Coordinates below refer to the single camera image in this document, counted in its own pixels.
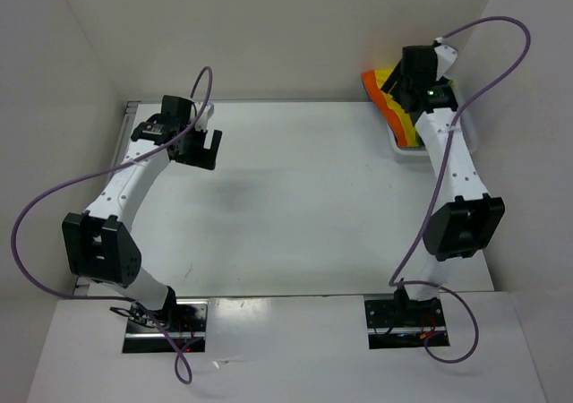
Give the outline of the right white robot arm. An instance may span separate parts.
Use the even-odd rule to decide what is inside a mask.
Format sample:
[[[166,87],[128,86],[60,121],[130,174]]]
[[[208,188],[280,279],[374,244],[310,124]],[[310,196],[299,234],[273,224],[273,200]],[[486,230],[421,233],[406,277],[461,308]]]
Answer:
[[[398,281],[405,295],[392,305],[394,318],[412,325],[440,293],[454,260],[473,257],[491,241],[505,212],[478,175],[456,116],[459,104],[445,74],[458,53],[448,45],[407,46],[384,88],[410,118],[428,153],[439,191],[415,241],[425,264],[414,278]]]

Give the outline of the rainbow striped shorts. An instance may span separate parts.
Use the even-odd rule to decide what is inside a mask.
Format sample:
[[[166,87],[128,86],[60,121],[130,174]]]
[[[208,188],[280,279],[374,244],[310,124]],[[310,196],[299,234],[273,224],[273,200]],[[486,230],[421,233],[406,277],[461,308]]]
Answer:
[[[401,149],[419,149],[424,146],[423,138],[415,129],[422,113],[436,109],[458,109],[451,82],[442,77],[427,90],[418,107],[401,107],[398,103],[399,63],[393,69],[374,69],[362,73],[364,89],[371,102],[380,110],[386,120],[397,146]]]

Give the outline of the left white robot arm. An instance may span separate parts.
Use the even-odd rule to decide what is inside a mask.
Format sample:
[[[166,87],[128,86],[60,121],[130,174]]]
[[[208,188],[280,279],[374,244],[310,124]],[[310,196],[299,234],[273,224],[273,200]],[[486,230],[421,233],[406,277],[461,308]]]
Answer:
[[[105,189],[86,210],[70,213],[62,230],[73,275],[111,287],[132,299],[130,313],[157,330],[171,330],[190,316],[176,302],[173,288],[153,278],[142,266],[141,251],[131,236],[133,221],[149,189],[172,161],[212,170],[216,166],[220,130],[211,144],[208,121],[211,103],[164,96],[159,112],[139,123],[127,144],[123,169],[115,172]]]

